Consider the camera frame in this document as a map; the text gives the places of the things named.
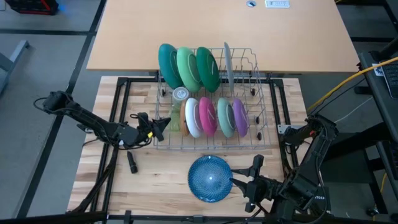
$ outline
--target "red object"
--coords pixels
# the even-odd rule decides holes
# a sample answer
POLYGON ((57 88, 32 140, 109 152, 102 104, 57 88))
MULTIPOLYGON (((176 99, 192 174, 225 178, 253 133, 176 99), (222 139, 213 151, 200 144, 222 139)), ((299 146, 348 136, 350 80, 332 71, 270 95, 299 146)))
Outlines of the red object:
POLYGON ((58 10, 55 0, 6 0, 10 8, 24 14, 54 15, 58 10))

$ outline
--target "dish rack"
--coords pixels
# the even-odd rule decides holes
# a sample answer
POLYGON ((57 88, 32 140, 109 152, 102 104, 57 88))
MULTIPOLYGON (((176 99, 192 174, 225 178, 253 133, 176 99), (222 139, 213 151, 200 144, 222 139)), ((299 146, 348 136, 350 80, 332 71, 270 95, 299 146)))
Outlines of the dish rack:
MULTIPOLYGON (((231 138, 226 138, 217 125, 214 136, 207 136, 205 133, 199 138, 191 135, 183 136, 180 131, 172 130, 169 125, 164 131, 164 140, 155 139, 156 149, 196 151, 196 150, 255 150, 264 149, 271 146, 270 131, 267 123, 266 105, 264 103, 264 93, 260 82, 260 74, 257 66, 257 57, 252 49, 231 48, 231 58, 233 63, 234 90, 229 89, 228 75, 226 73, 224 48, 209 49, 218 64, 220 72, 220 86, 214 93, 210 93, 202 87, 197 93, 190 93, 190 97, 198 101, 205 96, 211 99, 213 106, 217 109, 218 99, 226 98, 232 105, 234 98, 239 98, 246 110, 248 119, 248 133, 241 137, 235 130, 231 138)), ((159 72, 158 89, 155 107, 155 118, 170 116, 172 110, 172 91, 171 87, 164 81, 162 72, 159 72)))

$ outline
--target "wooden desk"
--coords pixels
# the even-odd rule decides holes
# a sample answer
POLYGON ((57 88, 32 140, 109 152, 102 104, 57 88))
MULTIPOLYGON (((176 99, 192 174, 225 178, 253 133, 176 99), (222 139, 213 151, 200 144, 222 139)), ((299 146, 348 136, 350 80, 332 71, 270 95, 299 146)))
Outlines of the wooden desk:
MULTIPOLYGON (((117 77, 102 77, 93 109, 95 114, 107 120, 113 102, 117 79, 117 77)), ((154 117, 157 83, 133 82, 131 85, 126 110, 126 121, 135 126, 137 121, 128 116, 131 113, 137 113, 138 111, 147 112, 150 117, 154 117)), ((284 85, 292 124, 305 124, 304 119, 307 117, 307 114, 305 112, 299 80, 296 78, 285 78, 284 85)), ((253 157, 256 154, 262 154, 265 159, 261 174, 279 181, 283 180, 270 90, 267 86, 263 86, 263 92, 266 112, 268 114, 267 122, 271 131, 272 147, 255 151, 181 152, 157 151, 153 145, 150 145, 133 152, 139 169, 137 174, 130 173, 126 152, 119 151, 109 203, 110 214, 123 215, 125 210, 131 210, 134 215, 250 216, 250 214, 244 211, 247 199, 243 198, 242 192, 237 187, 234 186, 231 193, 222 201, 205 203, 191 193, 187 184, 187 174, 192 163, 202 155, 214 154, 221 156, 232 169, 242 169, 252 164, 253 157)), ((121 102, 122 99, 120 99, 118 108, 121 107, 121 102)), ((284 116, 281 106, 279 111, 283 124, 284 116)), ((117 121, 119 119, 119 111, 116 114, 115 120, 117 121)), ((89 134, 86 137, 86 141, 94 138, 93 134, 89 134)), ((94 185, 102 148, 103 143, 99 141, 87 144, 83 148, 68 209, 75 208, 86 197, 94 185)), ((302 160, 307 149, 307 144, 301 145, 297 151, 299 161, 302 160)), ((242 175, 235 174, 234 178, 243 181, 249 180, 242 175)), ((101 204, 103 197, 104 187, 99 196, 101 204)), ((265 200, 262 204, 269 210, 272 202, 265 200)))
POLYGON ((154 71, 159 46, 252 48, 260 71, 356 72, 359 62, 334 0, 111 0, 87 69, 154 71))

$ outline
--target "blue patterned bowl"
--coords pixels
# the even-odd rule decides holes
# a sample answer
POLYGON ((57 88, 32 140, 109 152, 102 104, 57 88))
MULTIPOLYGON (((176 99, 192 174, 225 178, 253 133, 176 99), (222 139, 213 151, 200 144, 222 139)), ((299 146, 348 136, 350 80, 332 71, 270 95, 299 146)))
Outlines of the blue patterned bowl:
POLYGON ((223 200, 232 189, 231 168, 220 157, 202 156, 189 169, 188 185, 194 196, 204 202, 223 200))

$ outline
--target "pink plate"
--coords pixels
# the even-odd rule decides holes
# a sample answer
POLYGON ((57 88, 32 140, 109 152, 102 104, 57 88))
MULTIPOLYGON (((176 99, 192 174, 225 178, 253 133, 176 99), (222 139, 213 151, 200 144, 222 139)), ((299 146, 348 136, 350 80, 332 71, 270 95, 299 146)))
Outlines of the pink plate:
POLYGON ((199 101, 199 116, 203 130, 208 136, 213 136, 217 130, 217 117, 211 100, 202 97, 199 101))

